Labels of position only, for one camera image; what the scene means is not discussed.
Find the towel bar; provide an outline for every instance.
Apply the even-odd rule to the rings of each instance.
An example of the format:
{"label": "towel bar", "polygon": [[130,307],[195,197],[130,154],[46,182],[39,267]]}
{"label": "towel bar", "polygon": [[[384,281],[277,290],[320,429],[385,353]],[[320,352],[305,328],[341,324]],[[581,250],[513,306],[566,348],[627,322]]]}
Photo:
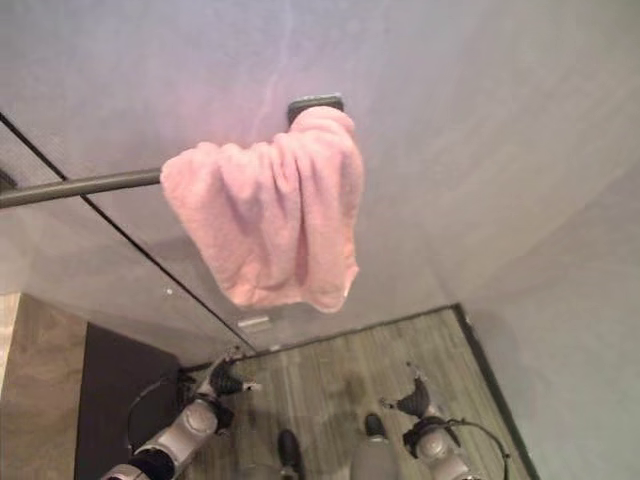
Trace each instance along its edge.
{"label": "towel bar", "polygon": [[[307,108],[327,106],[344,110],[340,94],[315,95],[303,97],[289,104],[287,119],[289,125]],[[138,170],[133,172],[102,175],[98,177],[65,180],[46,183],[34,187],[15,188],[15,182],[0,170],[0,209],[46,202],[58,198],[92,195],[100,192],[111,192],[125,188],[144,187],[160,183],[160,169]]]}

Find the wall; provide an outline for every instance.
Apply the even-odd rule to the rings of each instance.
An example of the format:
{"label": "wall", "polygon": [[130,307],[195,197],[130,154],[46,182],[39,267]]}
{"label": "wall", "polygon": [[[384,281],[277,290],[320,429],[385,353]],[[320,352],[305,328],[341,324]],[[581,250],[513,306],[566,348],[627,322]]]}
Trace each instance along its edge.
{"label": "wall", "polygon": [[[340,91],[367,191],[338,315],[268,312],[258,348],[454,301],[636,161],[635,2],[66,0],[0,7],[2,111],[67,176],[248,144]],[[93,200],[206,306],[220,294],[158,187]]]}
{"label": "wall", "polygon": [[640,166],[465,302],[542,478],[634,478]]}
{"label": "wall", "polygon": [[[3,127],[0,159],[22,185],[56,180]],[[252,351],[79,198],[0,210],[0,292],[20,291],[184,363],[233,344]]]}
{"label": "wall", "polygon": [[2,385],[7,369],[9,347],[13,337],[13,328],[16,323],[18,301],[20,295],[10,293],[0,295],[0,398],[2,397]]}

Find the gray wall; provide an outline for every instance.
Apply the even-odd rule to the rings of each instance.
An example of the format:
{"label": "gray wall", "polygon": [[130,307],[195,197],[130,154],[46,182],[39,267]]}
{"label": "gray wall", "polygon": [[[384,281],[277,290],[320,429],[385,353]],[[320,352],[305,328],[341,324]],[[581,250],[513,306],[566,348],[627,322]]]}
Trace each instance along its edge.
{"label": "gray wall", "polygon": [[640,474],[640,166],[465,302],[542,478]]}
{"label": "gray wall", "polygon": [[[640,6],[540,2],[22,0],[0,7],[0,108],[70,177],[248,144],[340,91],[367,190],[343,312],[268,312],[258,348],[455,301],[637,159]],[[235,324],[158,187],[94,201]]]}

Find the black joint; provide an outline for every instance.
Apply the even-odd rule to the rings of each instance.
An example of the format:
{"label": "black joint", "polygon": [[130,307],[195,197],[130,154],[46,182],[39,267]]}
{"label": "black joint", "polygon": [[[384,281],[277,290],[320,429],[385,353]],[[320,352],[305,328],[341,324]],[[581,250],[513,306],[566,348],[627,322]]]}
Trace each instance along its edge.
{"label": "black joint", "polygon": [[344,112],[344,103],[342,97],[333,93],[330,95],[312,95],[309,97],[302,97],[298,100],[294,100],[289,104],[287,109],[287,119],[289,120],[289,126],[293,123],[298,115],[311,107],[331,107],[341,112]]}
{"label": "black joint", "polygon": [[440,417],[425,417],[418,420],[411,430],[402,435],[402,443],[413,458],[418,458],[418,443],[422,438],[436,430],[442,429],[447,432],[454,443],[460,447],[460,439],[458,435],[448,426],[447,421]]}
{"label": "black joint", "polygon": [[175,474],[171,457],[157,448],[142,450],[131,457],[127,463],[144,473],[149,480],[171,480]]}
{"label": "black joint", "polygon": [[208,395],[196,393],[195,398],[198,400],[202,400],[209,405],[209,408],[213,410],[213,414],[216,416],[216,420],[218,421],[218,426],[216,427],[215,433],[220,433],[223,430],[227,430],[231,423],[233,422],[233,418],[235,417],[235,413],[233,413],[229,408],[225,407],[220,403],[217,399],[212,399]]}

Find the metal rod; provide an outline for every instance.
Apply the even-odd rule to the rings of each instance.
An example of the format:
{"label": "metal rod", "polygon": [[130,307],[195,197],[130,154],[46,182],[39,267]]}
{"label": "metal rod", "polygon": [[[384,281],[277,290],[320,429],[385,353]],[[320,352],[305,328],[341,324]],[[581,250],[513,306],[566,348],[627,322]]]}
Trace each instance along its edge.
{"label": "metal rod", "polygon": [[159,168],[46,183],[35,187],[3,191],[0,193],[0,209],[158,183],[160,183]]}

